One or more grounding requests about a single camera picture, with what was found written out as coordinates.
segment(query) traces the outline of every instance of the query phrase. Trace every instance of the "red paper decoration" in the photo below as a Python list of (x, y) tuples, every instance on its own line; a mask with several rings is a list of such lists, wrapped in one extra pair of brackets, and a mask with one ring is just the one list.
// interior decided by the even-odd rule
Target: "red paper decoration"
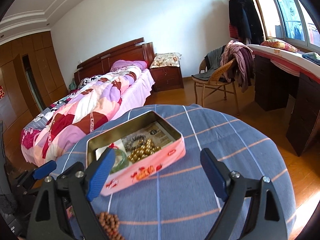
[(5, 92), (3, 91), (3, 87), (0, 86), (0, 100), (4, 98)]

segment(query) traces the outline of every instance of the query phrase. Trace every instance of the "metal screw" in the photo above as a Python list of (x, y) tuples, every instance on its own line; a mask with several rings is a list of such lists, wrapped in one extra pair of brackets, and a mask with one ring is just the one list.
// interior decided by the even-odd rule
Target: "metal screw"
[(230, 175), (231, 175), (231, 177), (233, 177), (233, 178), (239, 178), (239, 177), (240, 177), (240, 173), (237, 172), (237, 171), (232, 171), (232, 172), (230, 173)]
[(266, 183), (270, 182), (270, 178), (268, 176), (263, 176), (262, 180)]
[(76, 172), (76, 177), (77, 178), (82, 178), (84, 176), (84, 172), (83, 171), (77, 171)]
[(44, 182), (50, 182), (52, 180), (51, 176), (47, 176), (44, 178)]

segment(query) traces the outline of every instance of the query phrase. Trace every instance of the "blue plaid tablecloth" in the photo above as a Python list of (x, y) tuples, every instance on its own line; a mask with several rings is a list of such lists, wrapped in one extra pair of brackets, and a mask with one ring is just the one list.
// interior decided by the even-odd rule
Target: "blue plaid tablecloth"
[[(129, 240), (204, 239), (223, 206), (200, 164), (200, 151), (209, 148), (230, 170), (244, 177), (272, 179), (279, 196), (287, 233), (291, 233), (295, 216), (292, 183), (275, 143), (239, 119), (199, 105), (150, 105), (132, 109), (122, 117), (105, 123), (57, 160), (54, 177), (73, 163), (85, 163), (86, 142), (91, 137), (153, 110), (165, 118), (185, 139), (186, 155), (156, 175), (110, 196), (92, 201), (96, 213), (109, 211), (120, 219), (120, 233)], [(240, 236), (249, 199), (243, 205), (231, 239)], [(76, 237), (81, 232), (71, 219)]]

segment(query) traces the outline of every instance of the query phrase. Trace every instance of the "blue gripper pad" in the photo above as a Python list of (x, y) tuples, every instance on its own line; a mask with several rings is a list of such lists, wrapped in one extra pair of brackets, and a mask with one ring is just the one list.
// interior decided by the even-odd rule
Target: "blue gripper pad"
[(111, 148), (107, 148), (99, 160), (91, 163), (86, 173), (87, 182), (87, 200), (92, 201), (94, 198), (99, 196), (104, 183), (106, 182), (109, 173), (115, 164), (116, 154)]
[(215, 194), (225, 202), (229, 197), (228, 186), (231, 182), (229, 169), (224, 163), (218, 162), (208, 148), (200, 152), (200, 162)]
[(34, 179), (43, 179), (57, 168), (55, 161), (49, 161), (33, 171)]

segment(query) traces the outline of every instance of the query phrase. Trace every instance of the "wooden headboard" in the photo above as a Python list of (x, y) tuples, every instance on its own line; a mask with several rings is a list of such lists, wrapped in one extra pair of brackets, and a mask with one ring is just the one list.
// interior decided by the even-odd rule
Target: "wooden headboard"
[(110, 68), (117, 60), (143, 60), (150, 67), (155, 58), (153, 44), (143, 43), (144, 38), (139, 38), (133, 41), (128, 41), (111, 49), (108, 49), (96, 56), (93, 56), (78, 65), (78, 71), (75, 72), (76, 85), (86, 77), (94, 75), (103, 75), (110, 72)]

